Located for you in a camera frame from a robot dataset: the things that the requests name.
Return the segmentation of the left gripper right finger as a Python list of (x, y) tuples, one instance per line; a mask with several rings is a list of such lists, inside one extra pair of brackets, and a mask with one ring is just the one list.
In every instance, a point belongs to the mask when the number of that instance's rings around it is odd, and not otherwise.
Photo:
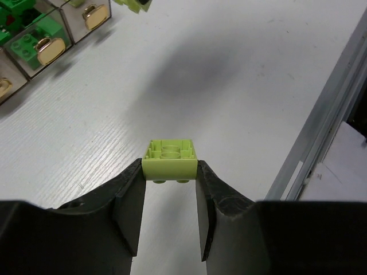
[(365, 274), (366, 204), (257, 201), (200, 160), (201, 258), (207, 274)]

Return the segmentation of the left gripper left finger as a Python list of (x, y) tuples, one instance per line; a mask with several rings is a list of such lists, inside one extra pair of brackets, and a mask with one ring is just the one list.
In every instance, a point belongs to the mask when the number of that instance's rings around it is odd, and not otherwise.
[(56, 209), (1, 202), (2, 274), (129, 274), (139, 243), (142, 161)]

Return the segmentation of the light green sloped lego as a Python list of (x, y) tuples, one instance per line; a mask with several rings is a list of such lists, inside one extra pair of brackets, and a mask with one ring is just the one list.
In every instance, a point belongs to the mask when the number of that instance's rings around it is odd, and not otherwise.
[(187, 183), (197, 176), (198, 158), (191, 139), (153, 139), (142, 158), (146, 180)]

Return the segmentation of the green 2x2 lego brick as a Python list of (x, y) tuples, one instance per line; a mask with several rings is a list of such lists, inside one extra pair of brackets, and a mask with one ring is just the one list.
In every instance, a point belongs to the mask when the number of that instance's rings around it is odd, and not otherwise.
[(35, 8), (25, 10), (21, 15), (12, 14), (1, 8), (1, 46), (12, 39), (19, 32), (26, 29), (35, 19), (41, 16)]

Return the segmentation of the green lego plate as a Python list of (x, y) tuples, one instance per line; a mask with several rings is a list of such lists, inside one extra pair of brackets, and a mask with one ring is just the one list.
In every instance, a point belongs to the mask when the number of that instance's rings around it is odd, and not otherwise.
[(44, 3), (45, 1), (36, 0), (1, 0), (1, 6), (10, 11), (30, 9), (38, 3)]

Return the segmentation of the middle clear container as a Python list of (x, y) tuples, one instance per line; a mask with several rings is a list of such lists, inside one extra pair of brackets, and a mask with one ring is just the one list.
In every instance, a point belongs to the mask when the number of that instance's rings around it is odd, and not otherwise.
[(1, 1), (1, 48), (29, 78), (71, 46), (60, 5), (51, 1)]

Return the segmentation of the left clear container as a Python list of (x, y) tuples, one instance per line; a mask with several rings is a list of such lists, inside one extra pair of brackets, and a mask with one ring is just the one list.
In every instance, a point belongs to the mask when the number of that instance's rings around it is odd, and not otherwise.
[(1, 48), (1, 100), (3, 104), (11, 96), (25, 87), (29, 78), (26, 72), (10, 55), (10, 53)]

